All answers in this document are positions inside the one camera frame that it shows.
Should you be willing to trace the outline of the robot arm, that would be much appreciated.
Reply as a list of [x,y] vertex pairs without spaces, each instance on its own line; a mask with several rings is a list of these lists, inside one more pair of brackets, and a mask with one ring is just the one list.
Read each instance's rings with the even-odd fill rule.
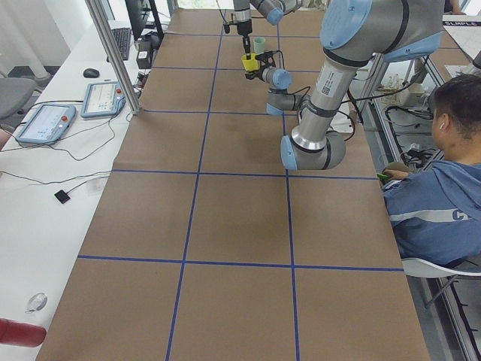
[[234,12],[231,20],[224,22],[225,33],[234,26],[242,36],[246,59],[251,59],[250,34],[253,32],[251,7],[253,6],[271,25],[277,25],[281,19],[302,6],[297,0],[239,0],[233,1]]
[[248,79],[270,87],[269,114],[297,111],[299,124],[282,138],[280,155],[288,170],[330,169],[344,158],[343,137],[331,127],[356,72],[370,57],[385,62],[416,59],[439,46],[442,1],[332,1],[322,20],[319,38],[325,62],[310,96],[288,93],[292,78],[270,61],[271,53],[251,54]]

